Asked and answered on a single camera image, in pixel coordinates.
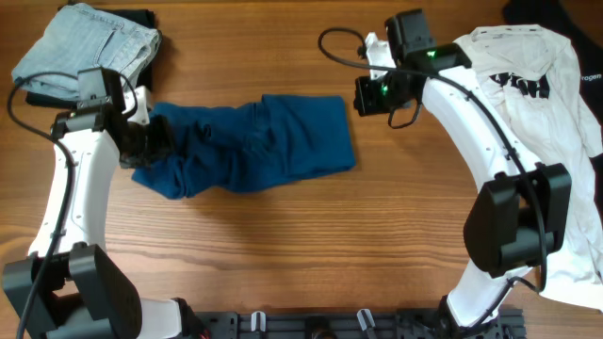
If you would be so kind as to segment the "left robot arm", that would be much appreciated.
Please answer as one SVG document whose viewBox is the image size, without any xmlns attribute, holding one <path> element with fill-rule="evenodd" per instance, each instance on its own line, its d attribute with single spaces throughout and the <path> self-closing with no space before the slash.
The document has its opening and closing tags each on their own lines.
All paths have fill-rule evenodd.
<svg viewBox="0 0 603 339">
<path fill-rule="evenodd" d="M 141 168 L 174 149 L 167 120 L 150 117 L 144 89 L 93 68 L 73 76 L 75 109 L 43 138 L 55 147 L 53 183 L 25 259 L 5 265 L 2 288 L 17 337 L 189 338 L 203 325 L 182 299 L 142 298 L 106 253 L 106 209 L 118 167 Z"/>
</svg>

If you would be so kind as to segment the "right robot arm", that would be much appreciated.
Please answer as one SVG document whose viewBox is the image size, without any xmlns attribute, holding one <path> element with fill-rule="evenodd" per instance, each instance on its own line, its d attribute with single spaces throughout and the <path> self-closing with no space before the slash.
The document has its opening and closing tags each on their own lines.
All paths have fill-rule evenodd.
<svg viewBox="0 0 603 339">
<path fill-rule="evenodd" d="M 501 312 L 512 289 L 562 247 L 571 178 L 524 146 L 487 102 L 472 61 L 455 43 L 439 45 L 424 13 L 389 18 L 387 37 L 368 33 L 358 54 L 367 75 L 356 82 L 362 116 L 393 116 L 403 107 L 432 113 L 475 181 L 478 195 L 464 224 L 469 261 L 435 310 L 402 311 L 404 338 L 515 338 L 519 312 Z"/>
</svg>

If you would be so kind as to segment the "blue polo shirt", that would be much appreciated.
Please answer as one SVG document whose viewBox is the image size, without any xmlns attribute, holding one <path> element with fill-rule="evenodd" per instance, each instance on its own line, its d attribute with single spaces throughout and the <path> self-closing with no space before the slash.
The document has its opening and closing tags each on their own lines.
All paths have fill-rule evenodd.
<svg viewBox="0 0 603 339">
<path fill-rule="evenodd" d="M 158 103 L 152 115 L 168 121 L 174 151 L 132 179 L 171 200 L 212 186 L 257 192 L 356 164 L 339 96 L 265 94 L 240 107 Z"/>
</svg>

